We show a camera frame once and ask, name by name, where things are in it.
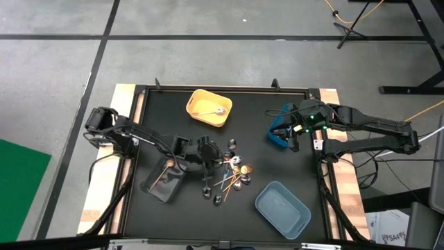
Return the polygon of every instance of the tripod leg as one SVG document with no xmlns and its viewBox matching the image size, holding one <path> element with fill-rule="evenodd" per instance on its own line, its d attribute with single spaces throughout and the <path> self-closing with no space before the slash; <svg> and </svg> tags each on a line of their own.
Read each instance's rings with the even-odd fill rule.
<svg viewBox="0 0 444 250">
<path fill-rule="evenodd" d="M 358 17 L 356 18 L 355 22 L 353 22 L 352 26 L 350 28 L 347 28 L 348 32 L 347 34 L 342 38 L 341 42 L 338 44 L 338 49 L 340 49 L 342 47 L 342 45 L 344 44 L 345 40 L 347 40 L 347 37 L 350 35 L 351 32 L 353 32 L 354 34 L 360 35 L 362 37 L 365 37 L 365 35 L 362 35 L 361 33 L 358 33 L 356 31 L 353 30 L 353 28 L 355 27 L 356 23 L 359 21 L 359 18 L 361 18 L 362 14 L 364 13 L 364 11 L 366 11 L 368 4 L 370 4 L 370 2 L 368 1 L 366 3 L 366 5 L 364 6 L 364 8 L 361 10 L 361 12 L 359 13 Z"/>
<path fill-rule="evenodd" d="M 343 29 L 349 30 L 348 27 L 345 27 L 345 26 L 342 25 L 342 24 L 338 24 L 337 22 L 334 22 L 333 25 L 335 25 L 336 27 L 339 27 L 339 28 L 343 28 Z"/>
<path fill-rule="evenodd" d="M 344 44 L 345 40 L 347 40 L 348 36 L 350 35 L 351 31 L 348 30 L 346 35 L 344 35 L 344 37 L 342 38 L 342 40 L 339 42 L 338 44 L 338 49 L 340 49 L 342 47 L 342 45 Z"/>
</svg>

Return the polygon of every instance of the green mat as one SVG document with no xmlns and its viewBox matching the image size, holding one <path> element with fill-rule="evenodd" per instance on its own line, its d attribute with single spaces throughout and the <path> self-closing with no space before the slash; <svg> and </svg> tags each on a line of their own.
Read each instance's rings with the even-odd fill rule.
<svg viewBox="0 0 444 250">
<path fill-rule="evenodd" d="M 0 140 L 0 242 L 12 242 L 49 164 L 50 155 Z"/>
</svg>

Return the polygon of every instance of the blue plastic bin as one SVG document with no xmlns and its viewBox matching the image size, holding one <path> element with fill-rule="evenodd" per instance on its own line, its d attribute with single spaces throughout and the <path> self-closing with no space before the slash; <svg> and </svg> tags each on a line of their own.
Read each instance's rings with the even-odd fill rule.
<svg viewBox="0 0 444 250">
<path fill-rule="evenodd" d="M 256 209 L 285 238 L 296 239 L 310 222 L 310 210 L 283 184 L 273 181 L 256 198 Z"/>
</svg>

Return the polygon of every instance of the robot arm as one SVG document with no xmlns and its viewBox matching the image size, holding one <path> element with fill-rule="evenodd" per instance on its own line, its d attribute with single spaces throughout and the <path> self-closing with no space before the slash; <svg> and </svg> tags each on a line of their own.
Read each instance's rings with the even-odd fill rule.
<svg viewBox="0 0 444 250">
<path fill-rule="evenodd" d="M 87 133 L 94 136 L 89 141 L 95 147 L 99 147 L 100 143 L 111 143 L 114 152 L 124 158 L 134 158 L 137 145 L 142 141 L 153 145 L 166 156 L 202 165 L 199 170 L 204 173 L 204 180 L 212 176 L 214 166 L 218 164 L 215 160 L 223 157 L 220 149 L 207 136 L 193 142 L 178 135 L 161 135 L 119 115 L 112 108 L 94 108 L 85 128 Z"/>
<path fill-rule="evenodd" d="M 289 104 L 290 111 L 275 132 L 282 136 L 282 129 L 291 128 L 284 135 L 291 142 L 290 149 L 297 152 L 297 136 L 321 129 L 338 131 L 369 131 L 383 137 L 341 142 L 338 140 L 315 140 L 315 150 L 322 151 L 323 160 L 337 162 L 345 153 L 388 149 L 396 153 L 413 154 L 419 150 L 418 136 L 409 122 L 397 122 L 364 115 L 356 108 L 325 104 L 309 99 L 300 103 L 299 108 Z"/>
</svg>

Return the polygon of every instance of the black chair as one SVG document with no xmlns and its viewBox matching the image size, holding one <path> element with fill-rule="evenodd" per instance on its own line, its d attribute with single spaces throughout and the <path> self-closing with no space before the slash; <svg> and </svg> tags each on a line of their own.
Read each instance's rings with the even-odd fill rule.
<svg viewBox="0 0 444 250">
<path fill-rule="evenodd" d="M 439 123 L 440 127 L 444 126 L 444 115 L 441 115 Z M 436 142 L 435 159 L 444 158 L 443 142 L 444 132 L 441 131 Z M 406 247 L 433 249 L 435 245 L 444 223 L 444 162 L 434 163 L 427 205 L 412 203 Z"/>
</svg>

